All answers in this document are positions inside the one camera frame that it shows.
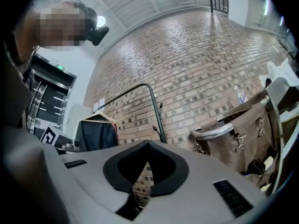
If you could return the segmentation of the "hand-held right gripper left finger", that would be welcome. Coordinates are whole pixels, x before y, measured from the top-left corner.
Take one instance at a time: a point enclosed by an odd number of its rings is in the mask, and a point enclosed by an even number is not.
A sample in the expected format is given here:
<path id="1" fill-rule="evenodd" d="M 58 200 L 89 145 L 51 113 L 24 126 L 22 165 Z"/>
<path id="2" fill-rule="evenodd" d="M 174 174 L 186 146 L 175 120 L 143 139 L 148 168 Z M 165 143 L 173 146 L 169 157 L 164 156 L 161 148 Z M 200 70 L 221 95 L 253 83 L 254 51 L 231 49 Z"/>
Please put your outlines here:
<path id="1" fill-rule="evenodd" d="M 71 224 L 148 224 L 145 211 L 136 213 L 132 185 L 118 163 L 124 159 L 135 168 L 148 142 L 62 154 L 59 156 L 59 194 Z"/>

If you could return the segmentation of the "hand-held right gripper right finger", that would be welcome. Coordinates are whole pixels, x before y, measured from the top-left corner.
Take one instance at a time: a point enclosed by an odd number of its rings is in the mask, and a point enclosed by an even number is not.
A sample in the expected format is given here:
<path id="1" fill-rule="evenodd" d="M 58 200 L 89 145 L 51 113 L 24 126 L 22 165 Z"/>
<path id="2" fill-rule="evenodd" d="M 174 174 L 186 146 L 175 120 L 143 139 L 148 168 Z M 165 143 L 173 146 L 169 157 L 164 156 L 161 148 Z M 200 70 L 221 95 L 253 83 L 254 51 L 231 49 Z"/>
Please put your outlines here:
<path id="1" fill-rule="evenodd" d="M 266 199 L 258 187 L 213 157 L 159 146 L 182 157 L 189 174 L 172 194 L 150 198 L 135 223 L 244 224 L 249 223 L 249 211 Z"/>

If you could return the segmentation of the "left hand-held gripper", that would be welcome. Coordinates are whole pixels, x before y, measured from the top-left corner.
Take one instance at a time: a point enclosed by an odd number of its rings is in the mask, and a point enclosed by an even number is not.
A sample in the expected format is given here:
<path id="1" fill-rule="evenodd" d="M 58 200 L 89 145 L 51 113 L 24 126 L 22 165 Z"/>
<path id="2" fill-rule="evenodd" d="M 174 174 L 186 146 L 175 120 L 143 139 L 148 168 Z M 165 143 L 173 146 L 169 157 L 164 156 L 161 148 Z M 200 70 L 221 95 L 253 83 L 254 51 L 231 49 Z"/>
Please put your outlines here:
<path id="1" fill-rule="evenodd" d="M 49 125 L 40 138 L 42 143 L 52 145 L 58 152 L 80 152 L 79 142 Z"/>

